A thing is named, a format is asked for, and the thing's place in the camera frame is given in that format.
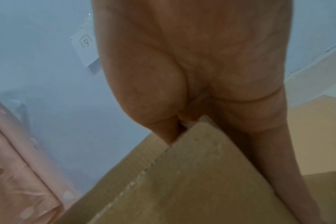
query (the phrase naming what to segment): wall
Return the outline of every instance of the wall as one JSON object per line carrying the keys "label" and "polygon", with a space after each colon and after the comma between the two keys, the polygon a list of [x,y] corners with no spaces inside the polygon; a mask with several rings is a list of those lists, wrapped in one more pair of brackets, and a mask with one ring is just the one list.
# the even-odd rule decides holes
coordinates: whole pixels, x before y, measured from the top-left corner
{"label": "wall", "polygon": [[[88,13],[88,0],[0,1],[0,94],[22,98],[38,140],[84,191],[148,134],[69,41]],[[287,73],[335,45],[336,0],[296,0]]]}

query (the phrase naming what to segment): white label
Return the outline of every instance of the white label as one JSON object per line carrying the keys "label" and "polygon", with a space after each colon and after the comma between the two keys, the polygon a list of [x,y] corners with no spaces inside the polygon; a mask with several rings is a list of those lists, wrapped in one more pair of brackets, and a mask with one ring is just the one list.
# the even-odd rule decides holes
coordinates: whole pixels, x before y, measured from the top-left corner
{"label": "white label", "polygon": [[86,19],[70,40],[84,67],[88,67],[99,58],[92,17]]}

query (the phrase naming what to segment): hand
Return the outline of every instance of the hand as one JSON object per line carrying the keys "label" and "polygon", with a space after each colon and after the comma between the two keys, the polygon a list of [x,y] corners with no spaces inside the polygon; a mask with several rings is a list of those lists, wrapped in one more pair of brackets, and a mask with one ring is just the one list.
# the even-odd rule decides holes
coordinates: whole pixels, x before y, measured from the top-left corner
{"label": "hand", "polygon": [[122,109],[168,144],[207,114],[302,224],[322,223],[286,121],[291,0],[93,0],[102,67]]}

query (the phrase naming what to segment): cardboard box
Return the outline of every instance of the cardboard box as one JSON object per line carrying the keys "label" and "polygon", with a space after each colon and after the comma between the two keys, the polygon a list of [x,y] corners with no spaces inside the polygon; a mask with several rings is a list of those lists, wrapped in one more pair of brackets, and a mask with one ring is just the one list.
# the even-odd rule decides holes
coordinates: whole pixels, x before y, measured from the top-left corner
{"label": "cardboard box", "polygon": [[[305,181],[336,224],[336,99],[294,108],[289,125]],[[230,139],[202,121],[172,147],[150,134],[56,224],[297,224]]]}

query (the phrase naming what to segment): pink fabric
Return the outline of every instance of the pink fabric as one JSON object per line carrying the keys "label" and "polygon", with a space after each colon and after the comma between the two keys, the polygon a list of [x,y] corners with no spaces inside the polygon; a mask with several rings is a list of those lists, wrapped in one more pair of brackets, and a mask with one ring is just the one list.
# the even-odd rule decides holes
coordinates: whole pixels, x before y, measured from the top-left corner
{"label": "pink fabric", "polygon": [[0,103],[0,224],[47,224],[81,194]]}

